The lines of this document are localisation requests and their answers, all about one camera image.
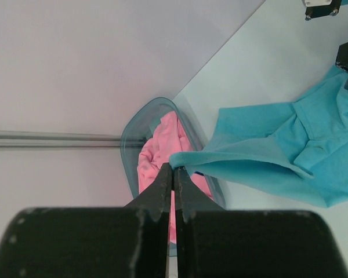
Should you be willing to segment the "teal t-shirt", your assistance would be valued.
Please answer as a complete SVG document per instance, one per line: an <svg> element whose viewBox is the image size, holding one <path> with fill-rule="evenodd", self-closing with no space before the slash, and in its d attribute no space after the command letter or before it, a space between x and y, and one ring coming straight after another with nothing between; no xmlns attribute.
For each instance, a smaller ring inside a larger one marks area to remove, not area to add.
<svg viewBox="0 0 348 278"><path fill-rule="evenodd" d="M347 202L347 80L332 67L293 102L221 108L203 150L170 165L318 207Z"/></svg>

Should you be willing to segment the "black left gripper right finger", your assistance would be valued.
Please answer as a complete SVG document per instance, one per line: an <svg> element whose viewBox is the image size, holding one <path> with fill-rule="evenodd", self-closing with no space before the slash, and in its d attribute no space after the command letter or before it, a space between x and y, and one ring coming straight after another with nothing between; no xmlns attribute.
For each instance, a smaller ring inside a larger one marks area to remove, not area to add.
<svg viewBox="0 0 348 278"><path fill-rule="evenodd" d="M326 222L307 210L225 210L173 172L179 277L348 277Z"/></svg>

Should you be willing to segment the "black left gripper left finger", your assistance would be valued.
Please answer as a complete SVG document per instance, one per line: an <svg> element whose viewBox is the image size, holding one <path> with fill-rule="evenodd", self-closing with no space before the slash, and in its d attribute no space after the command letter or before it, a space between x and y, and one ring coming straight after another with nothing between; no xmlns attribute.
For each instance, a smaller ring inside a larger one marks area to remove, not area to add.
<svg viewBox="0 0 348 278"><path fill-rule="evenodd" d="M123 207L30 207L0 242L0 277L167 277L172 168Z"/></svg>

